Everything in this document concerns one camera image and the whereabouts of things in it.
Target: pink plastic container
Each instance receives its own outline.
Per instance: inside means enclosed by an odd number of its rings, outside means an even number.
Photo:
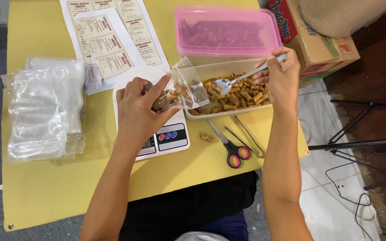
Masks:
[[[264,58],[283,46],[267,9],[182,5],[174,15],[178,54],[195,66]]]

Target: cardboard box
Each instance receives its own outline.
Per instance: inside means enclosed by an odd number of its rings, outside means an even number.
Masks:
[[[284,46],[297,53],[299,86],[308,86],[360,58],[351,36],[333,38],[313,30],[300,13],[299,0],[269,0],[266,8],[276,16]]]

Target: spoon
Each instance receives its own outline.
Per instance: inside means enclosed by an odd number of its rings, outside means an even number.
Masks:
[[[278,60],[279,63],[281,63],[285,59],[285,56],[286,56],[286,54],[281,54],[280,56],[276,57],[276,59]],[[268,68],[268,64],[264,63],[264,64],[260,65],[258,68],[255,68],[255,69],[251,70],[250,72],[244,74],[243,76],[238,77],[232,81],[229,81],[228,79],[219,79],[214,83],[217,86],[221,87],[221,95],[225,95],[230,91],[230,89],[232,89],[232,85],[234,85],[236,82],[244,79],[245,77],[248,77],[250,75],[253,75],[255,73],[263,71],[267,68]]]

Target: yellow tablecloth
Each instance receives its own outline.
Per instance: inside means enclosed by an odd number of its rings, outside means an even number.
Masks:
[[[180,4],[242,5],[258,7],[256,0],[145,0],[145,5],[163,46],[169,65],[178,61],[174,36],[173,11]],[[10,3],[8,19],[7,71],[24,69],[27,57],[75,58],[59,1],[16,1]],[[4,228],[36,226],[85,213],[95,186],[108,161],[116,136],[112,91],[87,98],[86,148],[75,160],[33,161],[10,165],[6,160],[11,126],[7,100],[3,99],[1,122],[3,150]],[[262,148],[266,149],[272,108],[239,116]],[[230,117],[213,120],[217,128],[230,137],[222,123],[244,140],[247,137]],[[209,144],[198,132],[215,135],[206,121],[189,121],[191,145],[185,151],[137,162],[132,170],[129,200],[170,192],[220,178],[258,169],[263,159],[253,156],[238,169],[226,164],[227,151],[221,142]],[[299,156],[305,156],[307,145],[299,125]]]

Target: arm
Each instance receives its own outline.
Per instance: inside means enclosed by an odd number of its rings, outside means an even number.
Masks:
[[[125,89],[117,91],[117,137],[84,216],[79,241],[118,241],[136,156],[147,139],[179,110],[169,108],[160,114],[151,111],[154,100],[169,80],[169,75],[163,76],[144,96],[141,92],[150,82],[141,78],[135,78]]]
[[[274,56],[287,54],[279,64]],[[294,50],[277,48],[266,61],[269,70],[254,76],[269,81],[273,120],[262,172],[262,191],[272,241],[312,241],[300,209],[302,177],[297,152],[297,98],[300,64]]]

